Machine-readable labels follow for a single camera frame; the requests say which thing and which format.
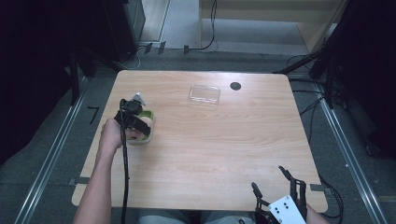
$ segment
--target metal rail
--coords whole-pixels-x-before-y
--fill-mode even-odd
[[[316,85],[317,91],[323,91],[323,88]],[[341,128],[340,123],[338,122],[337,116],[334,111],[329,108],[326,102],[321,101],[322,109],[326,115],[327,120],[332,128],[332,132],[334,133],[335,139],[343,153],[344,159],[346,160],[346,164],[348,169],[355,181],[355,184],[361,194],[361,198],[363,199],[364,204],[366,205],[367,211],[373,221],[373,223],[384,223],[388,224],[388,221],[385,217],[384,212],[378,200],[375,196],[375,193],[367,180],[361,166],[359,165],[358,160],[355,157],[355,154],[352,150],[352,147],[347,141],[347,137],[344,134],[343,129]]]
[[[49,154],[47,158],[44,160],[41,169],[35,178],[35,182],[30,187],[21,211],[19,212],[15,223],[29,223],[30,218],[35,211],[35,207],[38,204],[38,201],[41,198],[41,195],[44,191],[44,188],[47,185],[48,180],[50,179],[50,174],[52,173],[53,167],[56,164],[56,161],[61,154],[62,148],[64,146],[64,141],[69,135],[70,129],[73,125],[74,120],[76,119],[77,113],[81,107],[82,101],[84,99],[85,90],[88,86],[88,79],[84,77],[81,80],[81,94],[75,102],[74,106],[70,106],[69,111],[62,123],[62,126],[57,133],[55,140],[52,143],[52,146],[49,150]]]

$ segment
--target hand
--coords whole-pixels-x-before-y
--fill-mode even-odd
[[[306,224],[329,224],[329,222],[318,214],[308,203],[306,204]]]
[[[130,129],[125,130],[126,139],[137,137],[139,134],[140,132],[138,131],[131,131]],[[121,146],[120,125],[116,120],[108,119],[102,126],[99,149],[109,150],[115,154],[117,148]]]

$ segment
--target black cable on floor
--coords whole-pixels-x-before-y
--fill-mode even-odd
[[[320,103],[321,100],[324,99],[324,96],[320,96],[314,103],[312,103],[311,105],[309,105],[305,110],[303,110],[300,113],[300,116],[304,113],[306,113],[307,111],[313,109],[312,114],[311,114],[311,122],[309,124],[309,135],[308,135],[308,143],[311,142],[311,137],[312,137],[312,127],[313,127],[313,121],[314,121],[314,114],[315,114],[315,110],[318,106],[318,104]]]
[[[301,90],[301,91],[299,91],[299,90],[296,90],[296,91],[293,91],[293,92],[310,92],[310,93],[317,93],[317,94],[324,94],[324,92],[323,91],[306,91],[306,90]]]
[[[215,32],[216,32],[216,30],[215,30],[215,20],[216,20],[217,8],[218,8],[218,1],[214,0],[213,1],[213,5],[212,5],[212,9],[211,9],[211,12],[210,12],[210,22],[211,22],[211,26],[212,26],[212,39],[211,39],[210,43],[204,48],[200,48],[200,49],[196,48],[196,49],[189,49],[189,50],[198,50],[198,51],[200,51],[200,50],[208,49],[210,46],[212,46],[212,44],[213,44],[213,42],[215,40]]]
[[[325,217],[328,217],[328,218],[339,218],[338,223],[341,224],[343,222],[343,217],[344,217],[343,199],[341,198],[340,193],[338,193],[338,191],[332,185],[330,185],[328,182],[326,182],[326,180],[321,175],[319,175],[319,178],[320,178],[320,182],[332,191],[332,195],[334,196],[335,200],[337,201],[338,209],[339,209],[339,214],[336,216],[329,216],[324,213],[322,213],[322,215]]]
[[[290,62],[290,60],[293,59],[293,58],[302,57],[302,59],[303,59],[303,58],[305,58],[305,57],[308,57],[308,58],[309,58],[310,56],[311,56],[311,54],[300,54],[300,55],[291,56],[291,57],[288,58],[288,60],[286,61],[286,67],[289,67],[289,62]],[[304,64],[304,67],[305,67],[306,69],[308,69],[308,71],[311,70],[311,68],[309,68],[308,66],[306,66],[306,64]]]
[[[321,85],[321,86],[324,86],[324,85],[325,85],[324,82],[315,81],[315,80],[309,79],[309,78],[301,79],[301,78],[289,77],[289,82],[292,82],[292,81],[307,82],[307,83],[315,83],[315,84],[319,84],[319,85]]]

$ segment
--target human arm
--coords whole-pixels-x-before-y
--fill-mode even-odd
[[[125,133],[127,138],[139,135],[130,130],[126,130]],[[111,165],[119,147],[120,125],[114,119],[108,119],[102,127],[95,165],[79,203],[74,223],[110,223]]]
[[[307,204],[306,224],[329,224],[329,222],[323,216],[317,213],[309,204]]]

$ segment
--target black stand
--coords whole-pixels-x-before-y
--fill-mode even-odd
[[[343,33],[345,30],[353,30],[353,27],[350,27],[350,23],[353,20],[355,14],[357,13],[358,9],[361,6],[361,1],[349,1],[347,3],[346,9],[344,11],[344,14],[338,23],[338,25],[335,27],[334,31],[332,32],[332,35],[330,38],[323,44],[320,49],[309,55],[309,57],[305,57],[298,61],[297,63],[294,63],[280,71],[273,72],[273,74],[288,74],[295,69],[306,65],[307,63],[310,63],[314,60],[314,66],[311,68],[309,71],[309,76],[311,78],[316,79],[319,78],[323,75],[323,73],[327,69],[327,78],[326,78],[326,83],[325,83],[325,100],[326,103],[329,105],[329,108],[332,109],[332,84],[334,82],[335,75],[338,72],[337,68],[337,51],[339,46],[341,46],[341,42],[344,36],[342,37]]]

